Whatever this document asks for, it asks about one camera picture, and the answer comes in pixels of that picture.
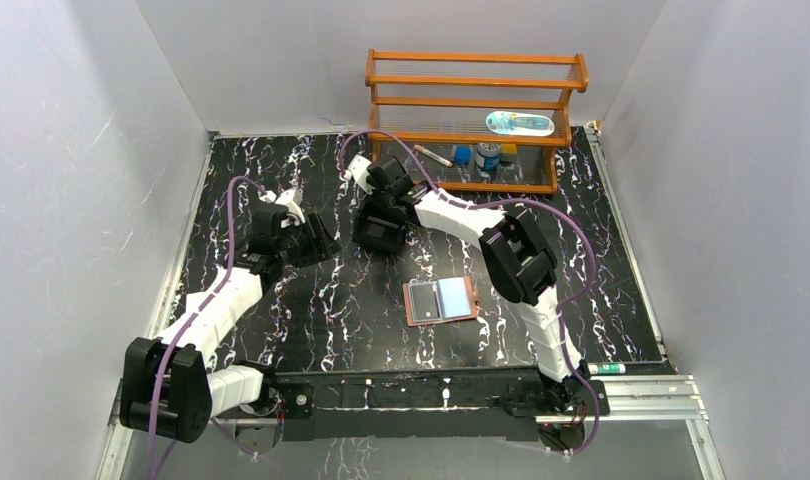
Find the black VIP card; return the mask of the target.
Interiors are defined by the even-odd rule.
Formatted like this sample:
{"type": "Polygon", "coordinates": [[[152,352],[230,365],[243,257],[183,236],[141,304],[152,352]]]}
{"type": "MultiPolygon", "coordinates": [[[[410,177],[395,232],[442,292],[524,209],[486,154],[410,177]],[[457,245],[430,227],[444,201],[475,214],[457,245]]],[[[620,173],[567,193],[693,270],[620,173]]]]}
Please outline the black VIP card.
{"type": "Polygon", "coordinates": [[[435,283],[409,283],[411,319],[415,324],[438,321],[442,312],[435,283]]]}

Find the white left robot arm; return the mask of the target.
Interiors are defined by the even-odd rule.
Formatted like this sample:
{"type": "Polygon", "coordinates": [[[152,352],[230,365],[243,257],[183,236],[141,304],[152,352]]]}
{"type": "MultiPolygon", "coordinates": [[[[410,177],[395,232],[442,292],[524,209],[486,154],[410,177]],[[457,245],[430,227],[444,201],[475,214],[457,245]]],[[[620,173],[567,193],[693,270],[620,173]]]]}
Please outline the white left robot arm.
{"type": "Polygon", "coordinates": [[[128,346],[121,424],[191,443],[212,418],[242,405],[256,416],[274,412],[280,391],[269,368],[243,361],[210,373],[205,363],[238,320],[281,280],[285,268],[314,266],[339,250],[314,211],[301,217],[283,206],[255,212],[228,269],[188,300],[188,312],[157,337],[138,337],[128,346]]]}

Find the brown leather card holder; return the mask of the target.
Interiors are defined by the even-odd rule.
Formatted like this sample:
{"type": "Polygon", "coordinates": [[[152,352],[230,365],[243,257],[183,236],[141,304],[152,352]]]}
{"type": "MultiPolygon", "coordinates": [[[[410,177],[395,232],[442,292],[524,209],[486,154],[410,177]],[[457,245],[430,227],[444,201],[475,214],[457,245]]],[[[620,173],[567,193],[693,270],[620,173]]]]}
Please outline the brown leather card holder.
{"type": "Polygon", "coordinates": [[[407,324],[410,327],[423,327],[450,322],[475,320],[478,316],[479,296],[469,276],[449,277],[425,282],[409,282],[402,286],[407,324]],[[411,319],[411,304],[408,293],[409,283],[435,283],[442,318],[438,321],[415,324],[411,319]]]}

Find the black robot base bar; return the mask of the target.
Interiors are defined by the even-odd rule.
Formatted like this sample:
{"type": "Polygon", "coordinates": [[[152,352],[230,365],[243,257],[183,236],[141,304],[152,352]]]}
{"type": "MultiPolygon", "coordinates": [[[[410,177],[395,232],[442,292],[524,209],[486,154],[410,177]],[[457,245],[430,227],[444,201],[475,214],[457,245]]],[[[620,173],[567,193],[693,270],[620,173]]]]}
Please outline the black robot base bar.
{"type": "Polygon", "coordinates": [[[576,448],[611,412],[605,385],[559,383],[535,366],[274,373],[259,403],[220,422],[272,427],[282,441],[501,437],[576,448]]]}

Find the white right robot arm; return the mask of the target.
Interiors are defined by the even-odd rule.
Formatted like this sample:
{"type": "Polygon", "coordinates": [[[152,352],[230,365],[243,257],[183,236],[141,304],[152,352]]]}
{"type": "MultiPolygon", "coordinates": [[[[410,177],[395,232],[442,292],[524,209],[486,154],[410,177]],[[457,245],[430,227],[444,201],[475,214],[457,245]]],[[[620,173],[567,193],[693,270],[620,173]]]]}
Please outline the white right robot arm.
{"type": "Polygon", "coordinates": [[[475,204],[420,184],[398,196],[377,188],[364,201],[384,221],[437,230],[476,247],[492,288],[526,326],[539,372],[551,380],[544,387],[546,405],[568,414],[582,403],[580,382],[590,373],[559,313],[557,255],[534,213],[524,207],[526,199],[475,204]]]}

